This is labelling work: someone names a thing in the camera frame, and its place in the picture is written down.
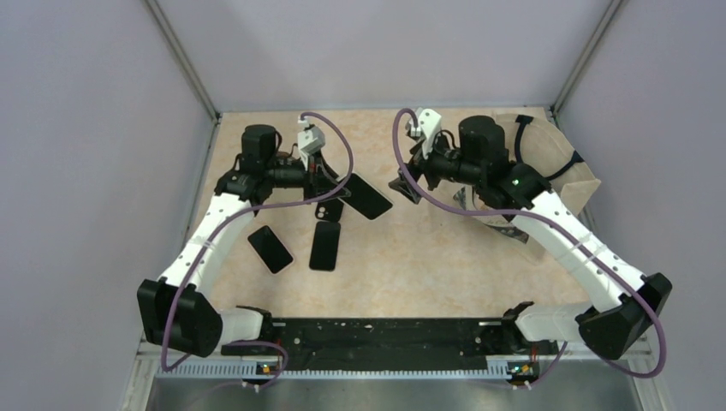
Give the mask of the black phone case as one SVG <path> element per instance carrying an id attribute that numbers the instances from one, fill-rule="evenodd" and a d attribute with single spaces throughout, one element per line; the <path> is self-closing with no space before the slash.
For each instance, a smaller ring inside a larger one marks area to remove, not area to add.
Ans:
<path id="1" fill-rule="evenodd" d="M 317 203 L 314 215 L 320 221 L 339 223 L 343 209 L 344 203 L 339 199 L 321 201 Z"/>

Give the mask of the pink cased phone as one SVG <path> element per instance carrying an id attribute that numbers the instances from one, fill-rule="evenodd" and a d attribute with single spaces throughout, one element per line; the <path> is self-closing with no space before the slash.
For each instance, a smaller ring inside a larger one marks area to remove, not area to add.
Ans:
<path id="1" fill-rule="evenodd" d="M 387 197 L 356 173 L 349 177 L 342 191 L 340 200 L 367 220 L 375 220 L 393 207 Z"/>

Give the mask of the black smartphone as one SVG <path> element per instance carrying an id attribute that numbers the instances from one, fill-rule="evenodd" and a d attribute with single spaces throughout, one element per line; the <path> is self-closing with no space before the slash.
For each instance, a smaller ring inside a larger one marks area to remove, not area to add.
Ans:
<path id="1" fill-rule="evenodd" d="M 313 271 L 334 271 L 336 268 L 341 225 L 319 221 L 316 224 L 309 268 Z"/>

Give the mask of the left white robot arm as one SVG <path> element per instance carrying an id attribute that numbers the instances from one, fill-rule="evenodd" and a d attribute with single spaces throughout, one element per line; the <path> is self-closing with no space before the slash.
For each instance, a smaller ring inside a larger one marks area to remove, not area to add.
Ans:
<path id="1" fill-rule="evenodd" d="M 299 188 L 305 204 L 345 194 L 324 161 L 323 131 L 307 120 L 299 124 L 296 158 L 281 152 L 282 136 L 271 125 L 245 127 L 241 152 L 217 180 L 197 229 L 172 264 L 137 290 L 149 343 L 199 357 L 239 340 L 255 354 L 271 349 L 275 332 L 264 324 L 262 310 L 237 307 L 219 312 L 206 296 L 237 238 L 266 207 L 274 189 Z"/>

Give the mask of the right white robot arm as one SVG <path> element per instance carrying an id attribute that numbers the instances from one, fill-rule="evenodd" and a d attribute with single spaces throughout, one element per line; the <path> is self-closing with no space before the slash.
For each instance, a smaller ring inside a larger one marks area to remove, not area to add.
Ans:
<path id="1" fill-rule="evenodd" d="M 470 187 L 485 203 L 482 215 L 502 216 L 539 243 L 586 291 L 586 301 L 561 306 L 527 303 L 502 329 L 504 346 L 524 353 L 536 342 L 585 344 L 606 360 L 617 360 L 647 331 L 659 352 L 667 345 L 659 315 L 672 290 L 662 273 L 645 274 L 600 241 L 563 203 L 532 166 L 515 162 L 503 129 L 489 116 L 459 122 L 453 146 L 432 110 L 410 111 L 410 159 L 400 152 L 399 176 L 390 185 L 411 201 L 430 199 L 440 182 Z"/>

